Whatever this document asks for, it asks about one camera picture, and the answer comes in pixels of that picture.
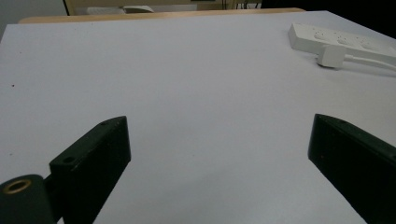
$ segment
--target wooden table edge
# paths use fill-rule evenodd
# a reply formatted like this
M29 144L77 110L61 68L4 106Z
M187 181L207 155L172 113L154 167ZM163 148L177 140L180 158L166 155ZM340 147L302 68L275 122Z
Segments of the wooden table edge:
M111 14L111 15L50 16L50 17L24 18L20 20L18 24L80 22L80 21L125 21L125 20L194 17L194 16L268 14L268 13L303 12L303 11L304 11L303 9L298 7L283 7L283 8L259 8L259 9L154 12L154 13Z

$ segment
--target white table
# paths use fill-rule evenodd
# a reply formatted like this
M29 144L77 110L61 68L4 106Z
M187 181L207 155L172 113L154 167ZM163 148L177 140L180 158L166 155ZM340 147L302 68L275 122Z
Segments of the white table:
M95 223L364 223L307 158L316 113L396 145L396 78L323 69L293 21L394 39L326 11L9 25L0 181L128 118L132 162Z

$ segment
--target power plug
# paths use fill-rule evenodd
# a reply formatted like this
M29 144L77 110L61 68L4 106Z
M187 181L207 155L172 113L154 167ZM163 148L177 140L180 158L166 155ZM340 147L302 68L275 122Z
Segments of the power plug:
M343 46L324 45L318 56L318 64L325 67L340 68L343 65L346 54L347 49Z

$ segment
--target white power strip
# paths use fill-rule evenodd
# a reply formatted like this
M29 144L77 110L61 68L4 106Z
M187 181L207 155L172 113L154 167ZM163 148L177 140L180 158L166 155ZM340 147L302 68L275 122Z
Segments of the white power strip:
M289 29L293 49L320 54L325 45L346 47L346 54L396 65L396 46L364 35L293 23Z

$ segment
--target white plug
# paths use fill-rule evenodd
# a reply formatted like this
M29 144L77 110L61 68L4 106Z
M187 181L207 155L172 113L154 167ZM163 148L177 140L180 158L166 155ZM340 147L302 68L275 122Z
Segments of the white plug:
M353 55L347 54L347 48L339 45L324 45L320 48L318 55L318 64L331 67L331 68L341 68L343 66L343 61L363 63L371 66L377 66L382 68L388 68L390 70L396 71L396 66L380 62L373 59L354 57Z
M347 54L347 48L339 45L324 45L318 55L318 64L325 67L340 68Z

